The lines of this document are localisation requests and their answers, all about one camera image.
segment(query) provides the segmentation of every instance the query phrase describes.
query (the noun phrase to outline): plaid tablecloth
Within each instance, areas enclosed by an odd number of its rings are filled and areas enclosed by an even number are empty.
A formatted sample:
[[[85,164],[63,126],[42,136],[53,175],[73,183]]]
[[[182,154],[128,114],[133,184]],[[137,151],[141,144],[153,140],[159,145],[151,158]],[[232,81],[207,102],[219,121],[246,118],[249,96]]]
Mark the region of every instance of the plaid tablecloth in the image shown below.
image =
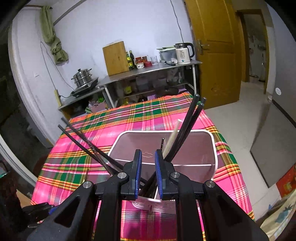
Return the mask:
[[[189,93],[166,96],[71,120],[76,128],[101,150],[108,152],[120,133],[127,130],[173,130],[183,120],[192,96]],[[254,219],[248,191],[239,166],[223,136],[202,111],[193,129],[210,131],[215,140],[218,169],[214,181]],[[75,133],[67,129],[85,147]],[[85,179],[94,183],[106,180],[106,170],[79,149],[65,134],[61,135],[46,160],[32,197],[32,204],[49,202],[59,205]],[[122,240],[176,240],[176,216],[135,208],[130,201],[122,204]]]

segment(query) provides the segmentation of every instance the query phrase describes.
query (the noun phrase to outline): curtain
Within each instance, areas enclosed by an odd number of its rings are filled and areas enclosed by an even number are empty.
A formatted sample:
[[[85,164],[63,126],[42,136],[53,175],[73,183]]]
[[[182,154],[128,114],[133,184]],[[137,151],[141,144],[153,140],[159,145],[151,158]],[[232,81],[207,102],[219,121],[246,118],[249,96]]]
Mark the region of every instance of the curtain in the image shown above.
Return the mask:
[[[50,46],[50,51],[54,56],[55,64],[67,61],[68,54],[62,49],[60,39],[56,36],[52,23],[52,15],[49,6],[43,6],[40,12],[40,22],[44,41]]]

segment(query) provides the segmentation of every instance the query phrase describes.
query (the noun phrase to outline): wooden door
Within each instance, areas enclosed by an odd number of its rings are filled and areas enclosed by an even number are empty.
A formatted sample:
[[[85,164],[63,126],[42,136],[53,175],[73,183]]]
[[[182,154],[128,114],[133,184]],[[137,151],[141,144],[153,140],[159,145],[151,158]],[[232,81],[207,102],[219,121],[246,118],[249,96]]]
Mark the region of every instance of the wooden door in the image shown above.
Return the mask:
[[[231,0],[185,0],[200,65],[200,92],[212,108],[239,99],[241,46]]]

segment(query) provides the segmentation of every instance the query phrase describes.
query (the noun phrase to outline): kettle handle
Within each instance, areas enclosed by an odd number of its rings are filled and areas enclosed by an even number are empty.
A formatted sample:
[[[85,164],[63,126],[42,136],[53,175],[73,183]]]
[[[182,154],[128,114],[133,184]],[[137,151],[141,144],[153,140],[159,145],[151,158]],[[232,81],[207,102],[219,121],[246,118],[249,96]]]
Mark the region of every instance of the kettle handle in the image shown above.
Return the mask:
[[[186,44],[187,48],[188,48],[188,46],[191,47],[192,55],[190,55],[189,57],[192,58],[195,55],[193,44],[192,43],[185,43],[185,44]]]

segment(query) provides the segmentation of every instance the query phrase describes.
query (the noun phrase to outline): dark bottle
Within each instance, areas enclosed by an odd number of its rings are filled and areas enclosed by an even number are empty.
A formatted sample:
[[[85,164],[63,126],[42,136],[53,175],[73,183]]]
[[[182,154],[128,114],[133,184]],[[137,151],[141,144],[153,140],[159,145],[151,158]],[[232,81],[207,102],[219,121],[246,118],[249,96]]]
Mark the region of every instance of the dark bottle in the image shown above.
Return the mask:
[[[126,58],[128,60],[128,67],[130,68],[130,70],[132,70],[133,69],[133,63],[131,61],[131,58],[128,55],[128,52],[126,52]]]
[[[136,69],[135,57],[134,57],[133,53],[131,52],[131,50],[130,50],[130,57],[131,57],[131,61],[133,63],[133,68]]]

